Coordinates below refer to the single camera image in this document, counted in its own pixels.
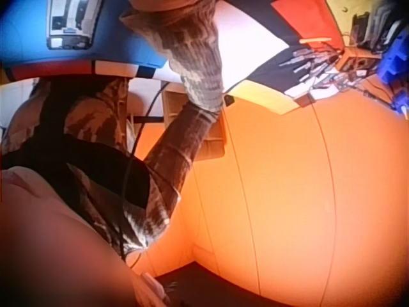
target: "black cable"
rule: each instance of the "black cable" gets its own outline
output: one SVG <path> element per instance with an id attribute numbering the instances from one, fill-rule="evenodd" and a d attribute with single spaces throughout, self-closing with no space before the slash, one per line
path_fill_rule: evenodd
<path id="1" fill-rule="evenodd" d="M 166 82 L 162 85 L 162 87 L 158 90 L 158 92 L 156 93 L 155 97 L 153 98 L 146 114 L 145 117 L 149 116 L 149 114 L 152 111 L 153 105 L 155 104 L 156 100 L 158 99 L 159 95 L 163 92 L 163 90 L 165 89 L 165 87 L 169 84 L 169 82 Z M 130 156 L 129 156 L 129 160 L 128 160 L 128 165 L 127 168 L 125 170 L 125 175 L 123 177 L 123 185 L 122 185 L 122 192 L 121 192 L 121 206 L 122 209 L 124 209 L 125 207 L 125 195 L 126 195 L 126 191 L 127 191 L 127 185 L 128 185 L 128 179 L 129 179 L 129 173 L 130 173 L 130 169 L 132 167 L 132 161 L 134 160 L 134 156 L 135 156 L 135 152 L 136 152 L 136 147 L 138 145 L 139 139 L 141 138 L 142 135 L 142 130 L 145 126 L 145 123 L 143 122 L 141 124 L 141 127 L 138 130 L 138 134 L 136 135 L 135 138 L 135 142 L 134 145 L 132 147 Z M 123 232 L 122 232 L 122 228 L 121 226 L 119 226 L 119 230 L 120 230 L 120 251 L 121 251 L 121 256 L 122 259 L 125 261 L 125 252 L 123 250 Z"/>
<path id="2" fill-rule="evenodd" d="M 142 257 L 142 253 L 139 253 L 139 255 L 138 255 L 138 257 L 136 258 L 135 262 L 134 262 L 132 265 L 130 265 L 129 267 L 130 267 L 131 269 L 133 269 L 133 268 L 135 267 L 135 265 L 138 263 L 138 261 L 141 259 L 141 257 Z"/>
<path id="3" fill-rule="evenodd" d="M 384 94 L 389 98 L 389 100 L 390 100 L 390 101 L 393 101 L 392 97 L 388 94 L 388 92 L 387 92 L 384 88 L 381 88 L 381 87 L 379 87 L 379 86 L 376 86 L 376 85 L 373 84 L 373 83 L 371 82 L 371 80 L 369 80 L 369 79 L 366 79 L 366 81 L 367 81 L 371 86 L 373 86 L 374 88 L 383 91 Z"/>

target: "orange surface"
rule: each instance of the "orange surface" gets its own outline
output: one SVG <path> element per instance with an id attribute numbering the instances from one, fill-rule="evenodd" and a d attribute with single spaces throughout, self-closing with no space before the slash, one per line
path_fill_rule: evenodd
<path id="1" fill-rule="evenodd" d="M 195 260 L 287 304 L 391 302 L 409 264 L 408 122 L 348 91 L 282 116 L 237 99 L 224 123 L 225 156 L 195 163 L 136 270 Z M 140 156 L 163 131 L 153 126 Z"/>

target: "black panel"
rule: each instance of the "black panel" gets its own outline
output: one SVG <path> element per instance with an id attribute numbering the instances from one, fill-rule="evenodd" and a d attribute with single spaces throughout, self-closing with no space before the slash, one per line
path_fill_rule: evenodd
<path id="1" fill-rule="evenodd" d="M 288 305 L 271 301 L 244 290 L 197 263 L 157 277 L 164 288 L 172 288 L 168 295 L 172 301 L 185 302 L 172 306 L 191 307 L 285 307 Z"/>
<path id="2" fill-rule="evenodd" d="M 88 0 L 79 1 L 78 8 L 77 8 L 77 15 L 75 16 L 75 25 L 80 30 L 82 30 L 82 21 L 84 20 L 87 6 L 88 6 Z"/>
<path id="3" fill-rule="evenodd" d="M 152 79 L 155 74 L 156 68 L 140 66 L 136 73 L 137 78 Z"/>
<path id="4" fill-rule="evenodd" d="M 305 72 L 301 71 L 299 74 L 294 74 L 293 70 L 296 67 L 305 64 L 305 62 L 299 62 L 283 67 L 280 67 L 279 65 L 291 59 L 293 51 L 300 48 L 301 45 L 297 45 L 283 50 L 253 71 L 253 73 L 251 73 L 246 79 L 268 86 L 269 88 L 282 93 L 298 85 L 300 83 L 298 79 L 303 76 Z"/>

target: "camouflage sleeve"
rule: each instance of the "camouflage sleeve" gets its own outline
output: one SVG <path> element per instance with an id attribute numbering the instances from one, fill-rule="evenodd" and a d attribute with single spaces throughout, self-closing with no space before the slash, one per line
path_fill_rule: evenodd
<path id="1" fill-rule="evenodd" d="M 216 2 L 187 1 L 181 8 L 159 12 L 132 8 L 120 17 L 169 60 L 172 70 L 181 75 L 190 101 L 212 112 L 221 109 L 223 91 L 218 33 L 213 22 Z"/>

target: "blue panel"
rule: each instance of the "blue panel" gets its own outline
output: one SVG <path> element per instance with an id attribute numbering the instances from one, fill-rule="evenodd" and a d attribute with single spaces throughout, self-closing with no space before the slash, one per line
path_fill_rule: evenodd
<path id="1" fill-rule="evenodd" d="M 378 77 L 388 84 L 409 72 L 409 29 L 405 27 L 383 55 L 378 67 Z"/>
<path id="2" fill-rule="evenodd" d="M 49 50 L 46 41 L 47 0 L 14 0 L 0 20 L 0 60 L 4 67 L 64 59 L 98 59 L 163 67 L 166 59 L 142 37 L 127 29 L 119 16 L 128 0 L 105 0 L 88 50 Z"/>

